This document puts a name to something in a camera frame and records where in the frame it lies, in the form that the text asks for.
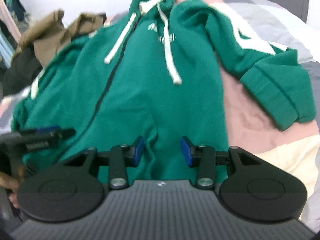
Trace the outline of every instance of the white stripe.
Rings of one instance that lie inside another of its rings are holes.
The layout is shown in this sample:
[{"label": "white stripe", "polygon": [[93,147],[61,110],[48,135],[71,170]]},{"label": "white stripe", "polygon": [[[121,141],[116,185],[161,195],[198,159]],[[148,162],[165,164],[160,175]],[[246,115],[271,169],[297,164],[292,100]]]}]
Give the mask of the white stripe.
[{"label": "white stripe", "polygon": [[281,49],[282,51],[286,51],[287,50],[287,46],[285,45],[282,45],[280,43],[277,43],[277,42],[273,42],[273,41],[269,41],[269,43],[275,47],[277,47],[278,49]]},{"label": "white stripe", "polygon": [[[231,7],[225,3],[212,3],[210,6],[214,7],[220,13],[227,16],[232,24],[233,35],[243,49],[254,49],[271,55],[275,55],[275,51],[267,41],[263,41],[257,33],[252,29],[249,23],[237,14]],[[250,39],[241,38],[239,31]]]},{"label": "white stripe", "polygon": [[137,15],[136,13],[133,13],[131,15],[129,22],[127,23],[127,25],[124,27],[123,31],[121,32],[118,40],[116,41],[116,44],[113,46],[113,48],[111,49],[109,54],[105,57],[104,63],[110,64],[111,60],[113,59],[113,57],[117,53],[118,49],[120,48],[124,38],[126,37],[127,33],[129,32],[136,15]]},{"label": "white stripe", "polygon": [[167,65],[167,69],[169,71],[170,76],[172,77],[173,83],[175,85],[181,85],[182,79],[179,76],[179,73],[174,65],[173,57],[171,53],[171,47],[170,47],[170,38],[169,38],[169,29],[168,29],[168,19],[166,15],[163,13],[163,11],[160,9],[160,5],[157,4],[157,8],[160,14],[160,17],[162,21],[164,22],[164,29],[163,29],[163,35],[164,35],[164,57],[165,62]]},{"label": "white stripe", "polygon": [[89,33],[89,38],[92,38],[92,37],[94,37],[96,34],[97,34],[97,32],[98,32],[98,30],[95,30],[94,32],[92,32],[92,33]]},{"label": "white stripe", "polygon": [[39,91],[38,82],[39,82],[40,78],[43,76],[45,70],[46,70],[46,68],[41,70],[40,73],[37,75],[37,77],[35,78],[35,80],[31,84],[31,90],[30,90],[31,99],[35,99],[38,94],[38,91]]}]

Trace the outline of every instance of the small logo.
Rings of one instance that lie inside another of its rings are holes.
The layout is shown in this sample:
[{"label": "small logo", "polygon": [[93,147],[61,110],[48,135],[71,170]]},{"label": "small logo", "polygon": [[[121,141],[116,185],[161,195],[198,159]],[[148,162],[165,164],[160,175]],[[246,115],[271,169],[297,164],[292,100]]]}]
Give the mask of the small logo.
[{"label": "small logo", "polygon": [[148,30],[154,30],[155,32],[157,32],[158,26],[157,26],[155,23],[151,23],[151,24],[148,26]]},{"label": "small logo", "polygon": [[167,184],[166,184],[164,181],[161,181],[161,182],[158,182],[157,185],[158,185],[159,187],[163,187],[163,186],[165,186],[165,185],[167,185]]},{"label": "small logo", "polygon": [[[175,39],[174,33],[173,33],[173,34],[170,34],[170,35],[169,35],[169,42],[170,42],[170,43],[173,42],[174,39]],[[158,41],[160,41],[160,42],[162,42],[162,43],[164,44],[164,37],[159,36],[159,37],[158,37]]]}]

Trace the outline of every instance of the zipper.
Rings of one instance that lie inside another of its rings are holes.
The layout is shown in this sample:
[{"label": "zipper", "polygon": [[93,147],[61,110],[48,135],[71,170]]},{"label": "zipper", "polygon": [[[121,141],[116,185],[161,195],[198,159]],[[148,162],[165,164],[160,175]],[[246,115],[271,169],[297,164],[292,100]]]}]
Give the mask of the zipper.
[{"label": "zipper", "polygon": [[54,158],[54,161],[52,164],[55,164],[59,161],[59,159],[71,148],[73,147],[76,143],[78,143],[80,141],[80,139],[82,138],[82,136],[85,135],[85,133],[87,132],[87,130],[90,128],[90,126],[92,125],[98,111],[100,110],[100,107],[101,107],[101,104],[102,104],[102,101],[103,99],[105,98],[107,92],[109,91],[110,87],[111,87],[111,84],[113,82],[113,79],[116,75],[116,71],[118,70],[121,62],[122,62],[122,58],[124,56],[124,51],[125,51],[125,47],[127,46],[127,43],[128,43],[128,40],[130,39],[131,35],[133,34],[133,32],[135,31],[135,29],[137,28],[137,25],[139,23],[141,19],[141,15],[138,17],[137,21],[134,22],[132,24],[132,29],[131,31],[129,32],[129,34],[127,35],[127,37],[125,38],[124,42],[123,42],[123,45],[122,45],[122,49],[121,49],[121,54],[120,54],[120,57],[119,57],[119,60],[118,62],[116,63],[115,67],[113,68],[113,70],[111,71],[111,74],[108,78],[108,81],[107,81],[107,84],[101,94],[101,96],[99,97],[97,103],[96,103],[96,106],[95,106],[95,109],[94,109],[94,112],[93,112],[93,115],[91,116],[91,119],[87,125],[87,127],[84,129],[84,131],[79,135],[79,137],[72,143],[70,144],[66,149],[64,149],[61,153],[59,153],[55,158]]}]

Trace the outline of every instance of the finger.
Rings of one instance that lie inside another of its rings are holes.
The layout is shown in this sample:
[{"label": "finger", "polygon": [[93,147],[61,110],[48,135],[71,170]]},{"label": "finger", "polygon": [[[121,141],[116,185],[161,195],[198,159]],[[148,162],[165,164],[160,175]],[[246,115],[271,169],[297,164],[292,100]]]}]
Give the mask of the finger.
[{"label": "finger", "polygon": [[17,199],[17,194],[16,193],[11,193],[9,195],[9,200],[11,201],[11,203],[13,204],[13,206],[15,208],[19,208],[19,204],[18,204],[18,199]]},{"label": "finger", "polygon": [[25,176],[25,172],[26,172],[26,168],[25,168],[25,166],[24,165],[22,165],[22,166],[20,166],[19,168],[18,168],[18,180],[19,180],[19,182],[21,183],[21,182],[24,182],[24,176]]},{"label": "finger", "polygon": [[19,182],[17,179],[10,177],[9,175],[0,172],[0,187],[11,189],[13,191],[18,190]]},{"label": "finger", "polygon": [[18,175],[20,178],[24,177],[24,175],[25,175],[25,166],[24,165],[18,167]]}]

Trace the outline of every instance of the metal screw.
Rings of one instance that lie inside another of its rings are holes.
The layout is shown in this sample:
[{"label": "metal screw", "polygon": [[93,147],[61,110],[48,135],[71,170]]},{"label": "metal screw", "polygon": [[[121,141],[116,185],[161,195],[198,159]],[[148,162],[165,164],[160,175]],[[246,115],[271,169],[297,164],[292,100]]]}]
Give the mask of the metal screw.
[{"label": "metal screw", "polygon": [[114,187],[122,187],[127,183],[127,181],[124,178],[114,178],[110,183]]},{"label": "metal screw", "polygon": [[213,180],[210,178],[201,178],[201,179],[198,179],[198,184],[202,187],[208,187],[213,184]]}]

